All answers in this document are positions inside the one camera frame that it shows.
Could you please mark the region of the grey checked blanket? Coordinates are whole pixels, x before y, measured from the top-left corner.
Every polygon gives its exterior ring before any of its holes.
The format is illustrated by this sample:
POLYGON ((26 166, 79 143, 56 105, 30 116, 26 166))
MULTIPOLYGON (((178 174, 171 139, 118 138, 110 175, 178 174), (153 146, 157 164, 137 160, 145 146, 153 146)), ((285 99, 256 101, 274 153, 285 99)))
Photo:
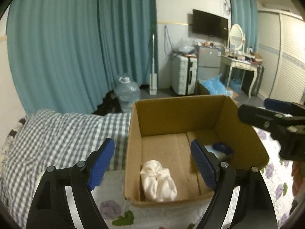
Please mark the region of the grey checked blanket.
POLYGON ((31 200, 48 166, 71 167, 111 138, 115 152, 108 169, 124 170, 130 118, 130 113, 98 116, 42 109, 20 119, 1 146, 1 200, 18 226, 26 227, 31 200))

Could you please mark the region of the white oval vanity mirror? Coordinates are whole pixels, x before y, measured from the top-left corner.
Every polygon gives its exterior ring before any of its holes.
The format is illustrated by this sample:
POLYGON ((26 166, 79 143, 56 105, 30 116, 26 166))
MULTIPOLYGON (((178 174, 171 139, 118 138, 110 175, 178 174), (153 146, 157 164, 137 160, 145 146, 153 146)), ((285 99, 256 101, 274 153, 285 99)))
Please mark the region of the white oval vanity mirror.
POLYGON ((229 47, 231 50, 244 51, 246 43, 245 34, 239 24, 234 24, 229 32, 229 47))

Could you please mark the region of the blue bubble wrap pile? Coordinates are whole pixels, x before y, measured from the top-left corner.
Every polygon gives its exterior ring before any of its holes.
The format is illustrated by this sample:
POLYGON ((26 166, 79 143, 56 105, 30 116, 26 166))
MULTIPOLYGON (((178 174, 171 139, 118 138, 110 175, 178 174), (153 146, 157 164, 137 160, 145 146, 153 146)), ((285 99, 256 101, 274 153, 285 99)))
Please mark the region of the blue bubble wrap pile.
POLYGON ((207 80, 202 80, 203 81, 202 84, 211 93, 213 92, 213 90, 216 91, 216 92, 221 92, 225 88, 225 85, 221 82, 221 77, 222 77, 222 74, 220 74, 216 77, 212 77, 212 78, 207 79, 207 80))

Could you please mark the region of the white flat mop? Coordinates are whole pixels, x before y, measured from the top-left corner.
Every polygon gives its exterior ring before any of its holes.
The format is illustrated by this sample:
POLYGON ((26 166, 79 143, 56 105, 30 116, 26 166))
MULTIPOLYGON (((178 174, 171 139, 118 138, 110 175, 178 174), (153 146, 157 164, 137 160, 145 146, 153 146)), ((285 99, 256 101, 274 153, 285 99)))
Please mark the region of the white flat mop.
POLYGON ((149 94, 157 95, 157 74, 155 73, 155 35, 152 35, 152 71, 150 73, 149 94))

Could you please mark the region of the white suitcase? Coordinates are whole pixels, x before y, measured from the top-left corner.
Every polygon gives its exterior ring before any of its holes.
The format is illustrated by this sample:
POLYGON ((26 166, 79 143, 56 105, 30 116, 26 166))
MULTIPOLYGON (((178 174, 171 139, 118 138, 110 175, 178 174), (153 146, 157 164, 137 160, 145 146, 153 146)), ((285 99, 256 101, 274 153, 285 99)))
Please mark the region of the white suitcase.
POLYGON ((197 58, 177 55, 171 60, 171 87, 177 95, 188 96, 195 92, 197 58))

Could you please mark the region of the grey mini fridge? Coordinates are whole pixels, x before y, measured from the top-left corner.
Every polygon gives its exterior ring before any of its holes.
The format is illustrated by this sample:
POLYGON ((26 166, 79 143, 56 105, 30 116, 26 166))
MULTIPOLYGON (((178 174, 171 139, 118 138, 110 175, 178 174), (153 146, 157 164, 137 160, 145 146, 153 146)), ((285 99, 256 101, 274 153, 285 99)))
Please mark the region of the grey mini fridge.
POLYGON ((208 80, 219 75, 221 50, 218 48, 196 46, 197 78, 208 80))

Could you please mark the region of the black wall television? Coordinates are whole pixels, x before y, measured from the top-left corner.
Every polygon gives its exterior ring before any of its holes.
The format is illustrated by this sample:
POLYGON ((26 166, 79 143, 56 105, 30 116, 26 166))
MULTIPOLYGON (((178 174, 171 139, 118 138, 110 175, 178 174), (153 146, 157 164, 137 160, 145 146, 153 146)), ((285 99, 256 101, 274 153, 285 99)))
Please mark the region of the black wall television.
POLYGON ((228 37, 228 19, 208 12, 192 10, 192 32, 219 39, 228 37))

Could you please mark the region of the white floral quilt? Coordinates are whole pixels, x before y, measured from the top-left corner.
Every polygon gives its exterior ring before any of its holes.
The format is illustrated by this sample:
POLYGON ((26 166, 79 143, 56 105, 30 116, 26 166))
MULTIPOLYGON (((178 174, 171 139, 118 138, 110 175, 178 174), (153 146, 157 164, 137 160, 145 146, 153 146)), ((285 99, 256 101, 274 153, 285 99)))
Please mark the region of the white floral quilt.
MULTIPOLYGON (((288 219, 292 207, 296 166, 292 161, 280 158, 280 145, 269 133, 261 129, 257 129, 256 133, 269 156, 269 162, 261 169, 261 173, 270 192, 277 224, 281 226, 288 219)), ((109 228, 194 228, 198 225, 213 194, 203 184, 196 170, 191 158, 190 142, 185 134, 175 134, 173 143, 145 148, 141 138, 128 145, 125 129, 104 131, 98 128, 85 133, 72 132, 63 140, 63 166, 70 167, 86 159, 106 138, 114 140, 115 152, 109 170, 92 196, 109 228), (139 176, 142 164, 148 160, 158 160, 164 168, 168 168, 175 182, 196 181, 198 191, 205 194, 206 198, 171 207, 132 205, 124 198, 124 179, 129 170, 134 170, 135 175, 139 176)))

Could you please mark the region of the green window curtain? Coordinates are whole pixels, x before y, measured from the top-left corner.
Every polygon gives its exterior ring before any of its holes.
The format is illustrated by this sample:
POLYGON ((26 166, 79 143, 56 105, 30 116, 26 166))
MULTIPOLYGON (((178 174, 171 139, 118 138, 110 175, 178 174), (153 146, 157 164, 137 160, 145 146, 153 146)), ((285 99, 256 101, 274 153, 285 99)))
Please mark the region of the green window curtain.
POLYGON ((256 0, 230 0, 232 24, 238 24, 246 37, 245 48, 258 50, 258 7, 256 0))

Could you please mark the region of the white louvred wardrobe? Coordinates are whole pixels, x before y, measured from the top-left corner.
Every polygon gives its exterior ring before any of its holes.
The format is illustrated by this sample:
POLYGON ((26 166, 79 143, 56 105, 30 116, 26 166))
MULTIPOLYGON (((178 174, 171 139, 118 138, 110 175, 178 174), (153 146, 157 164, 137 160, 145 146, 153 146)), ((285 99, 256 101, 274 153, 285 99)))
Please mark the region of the white louvred wardrobe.
POLYGON ((304 21, 290 12, 258 11, 258 52, 264 74, 259 96, 301 102, 304 95, 304 21))

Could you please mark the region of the dark striped suitcase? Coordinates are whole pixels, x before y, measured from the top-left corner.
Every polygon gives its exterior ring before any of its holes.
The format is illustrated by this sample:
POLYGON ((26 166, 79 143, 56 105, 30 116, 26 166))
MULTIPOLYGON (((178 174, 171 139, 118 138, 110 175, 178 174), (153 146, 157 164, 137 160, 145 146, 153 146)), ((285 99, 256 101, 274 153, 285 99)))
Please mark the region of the dark striped suitcase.
POLYGON ((262 79, 263 79, 263 74, 264 74, 264 66, 263 65, 258 65, 257 67, 257 75, 256 75, 256 79, 254 82, 254 85, 252 86, 252 90, 251 90, 251 96, 257 96, 259 89, 261 87, 261 83, 262 83, 262 79))

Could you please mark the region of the floor cardboard box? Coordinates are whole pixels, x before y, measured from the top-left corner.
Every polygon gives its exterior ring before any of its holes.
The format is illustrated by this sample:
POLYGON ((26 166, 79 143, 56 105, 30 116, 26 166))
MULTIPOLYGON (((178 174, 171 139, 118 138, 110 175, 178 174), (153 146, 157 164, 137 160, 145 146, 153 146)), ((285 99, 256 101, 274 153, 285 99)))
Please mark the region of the floor cardboard box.
POLYGON ((236 92, 234 92, 232 89, 230 89, 229 87, 225 87, 223 91, 221 92, 216 92, 213 90, 213 92, 211 93, 207 88, 205 88, 202 84, 202 80, 199 80, 196 82, 195 85, 195 95, 225 95, 228 96, 232 99, 235 99, 238 97, 238 94, 236 92))

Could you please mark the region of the large green curtain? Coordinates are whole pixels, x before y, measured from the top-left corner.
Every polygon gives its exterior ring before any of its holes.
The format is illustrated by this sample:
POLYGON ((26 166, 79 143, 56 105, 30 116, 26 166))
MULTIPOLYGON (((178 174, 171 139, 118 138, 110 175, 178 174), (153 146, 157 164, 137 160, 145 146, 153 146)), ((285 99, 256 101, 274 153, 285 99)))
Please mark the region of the large green curtain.
POLYGON ((92 113, 121 75, 148 84, 156 0, 13 0, 8 59, 26 113, 92 113))

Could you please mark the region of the clear plastic bag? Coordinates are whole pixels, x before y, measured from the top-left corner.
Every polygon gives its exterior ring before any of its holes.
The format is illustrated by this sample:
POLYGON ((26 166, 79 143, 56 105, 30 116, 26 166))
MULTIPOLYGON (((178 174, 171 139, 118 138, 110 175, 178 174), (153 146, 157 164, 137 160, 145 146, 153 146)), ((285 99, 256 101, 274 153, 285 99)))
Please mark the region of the clear plastic bag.
POLYGON ((179 53, 191 55, 195 53, 195 45, 192 39, 180 39, 177 43, 179 53))

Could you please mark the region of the white socks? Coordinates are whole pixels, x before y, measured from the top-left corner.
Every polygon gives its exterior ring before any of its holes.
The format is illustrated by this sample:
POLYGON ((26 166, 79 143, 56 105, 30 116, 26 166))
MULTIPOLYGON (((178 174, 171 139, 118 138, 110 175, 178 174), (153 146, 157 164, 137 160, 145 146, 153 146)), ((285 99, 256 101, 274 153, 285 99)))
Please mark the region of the white socks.
POLYGON ((177 197, 175 182, 170 170, 163 168, 159 161, 145 162, 140 176, 144 195, 149 201, 158 203, 175 201, 177 197))

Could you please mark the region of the white dressing table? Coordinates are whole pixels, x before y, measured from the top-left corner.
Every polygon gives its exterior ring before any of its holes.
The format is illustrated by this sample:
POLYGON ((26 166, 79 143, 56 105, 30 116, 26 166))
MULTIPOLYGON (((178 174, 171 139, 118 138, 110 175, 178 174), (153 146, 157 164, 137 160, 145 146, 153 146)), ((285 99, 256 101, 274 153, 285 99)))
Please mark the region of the white dressing table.
POLYGON ((221 63, 225 64, 226 66, 229 67, 229 75, 227 78, 227 82, 226 87, 229 87, 230 84, 230 80, 231 80, 231 75, 232 75, 232 70, 235 69, 240 69, 243 71, 251 71, 253 73, 253 78, 252 78, 252 82, 250 84, 249 87, 249 91, 248 91, 248 97, 251 98, 251 92, 252 92, 252 88, 254 86, 254 83, 256 81, 256 78, 258 76, 258 65, 256 64, 252 64, 249 61, 245 61, 245 60, 237 60, 235 58, 230 58, 227 56, 222 55, 221 56, 221 63))

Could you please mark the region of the large clear water jug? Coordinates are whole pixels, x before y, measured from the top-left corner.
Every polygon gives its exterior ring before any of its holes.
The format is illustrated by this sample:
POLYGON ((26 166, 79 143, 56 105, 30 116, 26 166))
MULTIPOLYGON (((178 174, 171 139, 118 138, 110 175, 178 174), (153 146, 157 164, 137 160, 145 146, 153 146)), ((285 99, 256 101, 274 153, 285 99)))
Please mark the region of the large clear water jug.
POLYGON ((123 113, 131 112, 133 104, 141 98, 141 91, 138 84, 132 81, 127 75, 119 77, 118 85, 115 87, 114 93, 118 98, 123 113))

